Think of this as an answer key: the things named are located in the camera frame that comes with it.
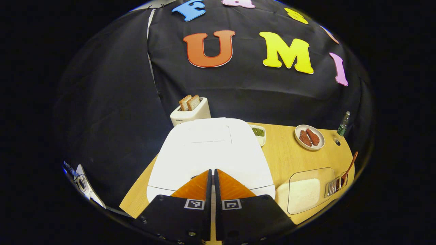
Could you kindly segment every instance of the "white rice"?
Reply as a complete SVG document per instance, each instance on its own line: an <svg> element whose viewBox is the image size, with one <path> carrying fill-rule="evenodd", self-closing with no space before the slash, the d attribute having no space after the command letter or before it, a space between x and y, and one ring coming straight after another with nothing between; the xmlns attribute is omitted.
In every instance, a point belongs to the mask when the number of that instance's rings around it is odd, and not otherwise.
<svg viewBox="0 0 436 245"><path fill-rule="evenodd" d="M317 205L320 199L320 181L308 179L284 184L277 189L277 196L280 197L277 203L284 211L289 214L301 213Z"/></svg>

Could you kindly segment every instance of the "white box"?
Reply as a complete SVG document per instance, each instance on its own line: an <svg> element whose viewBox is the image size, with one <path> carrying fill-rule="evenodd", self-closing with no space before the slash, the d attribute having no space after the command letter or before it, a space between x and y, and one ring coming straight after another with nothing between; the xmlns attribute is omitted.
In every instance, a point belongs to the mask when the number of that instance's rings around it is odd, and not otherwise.
<svg viewBox="0 0 436 245"><path fill-rule="evenodd" d="M194 121L195 119L211 118L208 99L200 97L200 104L193 111L183 112L180 105L171 113L171 122L174 126L184 122Z"/></svg>
<svg viewBox="0 0 436 245"><path fill-rule="evenodd" d="M170 131L151 171L147 199L171 195L192 177L216 168L255 195L276 196L268 163L251 127L239 119L212 118L182 123Z"/></svg>

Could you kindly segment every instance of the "bottle label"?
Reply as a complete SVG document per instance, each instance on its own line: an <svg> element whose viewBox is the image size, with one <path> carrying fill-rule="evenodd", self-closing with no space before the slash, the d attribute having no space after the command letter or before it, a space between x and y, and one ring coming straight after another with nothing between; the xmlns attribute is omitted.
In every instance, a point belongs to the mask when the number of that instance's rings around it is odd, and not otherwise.
<svg viewBox="0 0 436 245"><path fill-rule="evenodd" d="M339 127L339 129L337 129L337 133L338 133L340 136L344 136L344 134L345 134L345 129Z"/></svg>

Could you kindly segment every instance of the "white plate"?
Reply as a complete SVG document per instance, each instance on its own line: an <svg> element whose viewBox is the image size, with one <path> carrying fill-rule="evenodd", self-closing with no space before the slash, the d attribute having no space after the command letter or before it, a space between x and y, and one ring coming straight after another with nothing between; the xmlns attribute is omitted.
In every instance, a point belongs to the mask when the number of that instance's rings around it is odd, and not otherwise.
<svg viewBox="0 0 436 245"><path fill-rule="evenodd" d="M317 146L314 146L313 144L312 144L312 146L308 146L308 145L306 145L305 143L303 143L301 140L300 140L300 132L301 132L301 130L306 130L306 129L310 129L314 134L316 134L316 135L318 135L318 137L320 138L320 143L317 145ZM319 150L319 149L321 149L321 148L323 148L323 146L324 146L324 144L325 144L325 140L324 140L324 136L323 136L323 134L320 132L320 131L318 131L317 129L315 129L314 127L312 127L312 126L309 126L309 125L304 125L304 124L302 124L302 125L298 125L296 128L295 128L295 139L298 141L298 143L300 143L300 145L302 146L302 147L304 147L304 148L306 148L306 149L308 149L308 150Z"/></svg>
<svg viewBox="0 0 436 245"><path fill-rule="evenodd" d="M259 145L260 145L260 146L265 145L265 142L266 142L266 130L265 130L265 128L262 127L262 126L257 126L257 125L251 125L251 124L249 124L249 125L250 125L250 127L252 127L252 128L262 129L262 130L263 130L263 135L264 135L264 136L257 136L257 135L256 135L256 138L257 138L257 141L259 142Z"/></svg>

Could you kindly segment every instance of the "toast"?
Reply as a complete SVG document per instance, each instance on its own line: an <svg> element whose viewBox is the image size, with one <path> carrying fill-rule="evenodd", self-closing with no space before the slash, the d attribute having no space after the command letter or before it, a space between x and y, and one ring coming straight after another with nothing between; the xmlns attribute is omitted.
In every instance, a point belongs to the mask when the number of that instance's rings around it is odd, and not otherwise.
<svg viewBox="0 0 436 245"><path fill-rule="evenodd" d="M320 138L318 137L318 135L313 133L310 129L306 129L306 133L314 146L317 146L320 143Z"/></svg>
<svg viewBox="0 0 436 245"><path fill-rule="evenodd" d="M305 143L308 146L312 146L312 143L310 142L309 137L307 137L307 133L304 130L301 130L300 132L300 140Z"/></svg>
<svg viewBox="0 0 436 245"><path fill-rule="evenodd" d="M200 104L200 97L198 97L198 95L189 99L187 102L188 111L193 111L195 109L195 107L198 106L198 104Z"/></svg>
<svg viewBox="0 0 436 245"><path fill-rule="evenodd" d="M185 112L185 111L188 110L187 102L188 102L188 100L190 100L191 98L192 98L191 95L187 95L185 98L183 98L183 99L181 99L181 100L179 101L180 108L182 109L183 112Z"/></svg>

